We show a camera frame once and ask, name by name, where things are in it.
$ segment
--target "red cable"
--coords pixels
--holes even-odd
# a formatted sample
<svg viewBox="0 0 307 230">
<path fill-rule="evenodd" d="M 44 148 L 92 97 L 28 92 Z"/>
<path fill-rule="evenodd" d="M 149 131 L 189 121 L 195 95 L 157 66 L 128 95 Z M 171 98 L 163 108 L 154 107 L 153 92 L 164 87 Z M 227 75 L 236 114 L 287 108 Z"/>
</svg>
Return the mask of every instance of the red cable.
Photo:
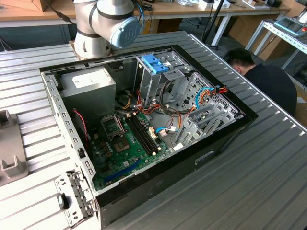
<svg viewBox="0 0 307 230">
<path fill-rule="evenodd" d="M 87 132 L 86 125 L 85 125 L 85 120 L 84 120 L 83 116 L 81 116 L 80 113 L 78 113 L 78 112 L 75 111 L 75 110 L 73 110 L 73 112 L 76 113 L 76 114 L 80 117 L 80 119 L 81 119 L 81 121 L 82 121 L 82 123 L 83 123 L 84 130 L 85 130 L 86 147 L 87 147 L 87 144 L 88 144 L 87 134 L 88 134 L 88 132 Z"/>
</svg>

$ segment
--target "workbench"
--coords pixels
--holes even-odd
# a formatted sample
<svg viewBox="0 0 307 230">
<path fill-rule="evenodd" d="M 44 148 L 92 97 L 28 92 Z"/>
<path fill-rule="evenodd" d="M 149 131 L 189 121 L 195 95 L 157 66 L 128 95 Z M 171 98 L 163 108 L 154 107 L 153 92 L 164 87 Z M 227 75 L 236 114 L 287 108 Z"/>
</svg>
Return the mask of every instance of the workbench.
<svg viewBox="0 0 307 230">
<path fill-rule="evenodd" d="M 217 45 L 222 37 L 222 34 L 232 16 L 242 15 L 267 15 L 278 14 L 278 18 L 283 17 L 289 10 L 287 6 L 281 4 L 279 8 L 269 9 L 253 9 L 241 0 L 237 1 L 237 5 L 231 5 L 230 8 L 221 9 L 219 16 L 223 16 L 223 20 L 219 29 L 214 37 L 212 45 Z M 55 10 L 67 15 L 75 23 L 76 14 L 72 1 L 55 0 L 52 3 Z M 195 18 L 195 17 L 209 17 L 210 9 L 202 10 L 198 8 L 197 4 L 193 6 L 182 6 L 178 3 L 155 2 L 153 4 L 152 20 L 159 19 L 174 19 L 174 18 Z M 134 15 L 139 16 L 140 12 L 134 10 Z M 144 11 L 144 19 L 150 17 L 148 11 Z M 67 24 L 50 9 L 47 8 L 44 12 L 31 11 L 17 7 L 1 5 L 0 8 L 0 28 L 2 27 L 16 27 L 16 26 L 39 26 L 39 25 L 58 25 Z"/>
<path fill-rule="evenodd" d="M 125 49 L 178 44 L 259 117 L 218 157 L 106 230 L 295 229 L 307 219 L 307 130 L 184 31 L 139 36 Z M 63 230 L 53 180 L 74 168 L 38 68 L 75 61 L 69 45 L 0 53 L 0 108 L 16 113 L 30 174 L 0 187 L 3 229 Z M 77 230 L 96 230 L 95 217 Z"/>
</svg>

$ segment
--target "blue cable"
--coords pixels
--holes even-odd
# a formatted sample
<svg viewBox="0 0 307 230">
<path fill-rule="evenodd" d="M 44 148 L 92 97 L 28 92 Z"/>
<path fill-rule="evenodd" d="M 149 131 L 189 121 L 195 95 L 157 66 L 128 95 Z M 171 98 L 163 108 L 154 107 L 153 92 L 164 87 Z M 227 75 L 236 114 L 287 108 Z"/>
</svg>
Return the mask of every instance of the blue cable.
<svg viewBox="0 0 307 230">
<path fill-rule="evenodd" d="M 198 106 L 198 96 L 200 95 L 201 91 L 203 90 L 214 90 L 214 88 L 202 88 L 198 91 L 198 93 L 196 94 L 196 97 L 195 97 L 195 105 L 196 105 L 196 108 L 199 109 L 199 106 Z"/>
<path fill-rule="evenodd" d="M 167 129 L 167 130 L 170 130 L 169 128 L 165 128 L 165 127 L 161 127 L 161 128 L 158 128 L 157 130 L 156 130 L 156 133 L 159 133 L 161 130 L 163 130 L 163 129 Z"/>
<path fill-rule="evenodd" d="M 141 30 L 140 32 L 143 30 L 143 26 L 144 26 L 144 14 L 143 14 L 143 9 L 142 7 L 139 5 L 139 3 L 137 1 L 135 1 L 135 3 L 138 5 L 138 7 L 140 8 L 140 12 L 141 12 L 141 15 L 142 15 L 142 27 L 141 27 Z"/>
</svg>

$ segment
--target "person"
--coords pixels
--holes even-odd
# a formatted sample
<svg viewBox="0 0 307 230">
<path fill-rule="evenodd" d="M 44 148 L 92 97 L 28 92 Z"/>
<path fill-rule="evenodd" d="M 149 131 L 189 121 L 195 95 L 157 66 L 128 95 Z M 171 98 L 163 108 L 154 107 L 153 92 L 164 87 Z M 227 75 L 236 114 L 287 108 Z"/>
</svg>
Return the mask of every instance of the person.
<svg viewBox="0 0 307 230">
<path fill-rule="evenodd" d="M 255 65 L 250 52 L 245 49 L 228 51 L 224 60 L 294 116 L 297 93 L 293 82 L 285 71 L 277 66 Z"/>
</svg>

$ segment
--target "blue drive bay latch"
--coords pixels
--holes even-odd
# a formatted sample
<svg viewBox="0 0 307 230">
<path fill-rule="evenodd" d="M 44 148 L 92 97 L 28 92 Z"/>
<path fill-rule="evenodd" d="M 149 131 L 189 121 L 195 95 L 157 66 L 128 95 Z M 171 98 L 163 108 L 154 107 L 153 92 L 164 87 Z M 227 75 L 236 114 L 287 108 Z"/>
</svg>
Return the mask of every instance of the blue drive bay latch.
<svg viewBox="0 0 307 230">
<path fill-rule="evenodd" d="M 153 54 L 143 55 L 142 61 L 153 71 L 154 74 L 169 71 L 169 68 L 164 66 L 160 59 Z"/>
</svg>

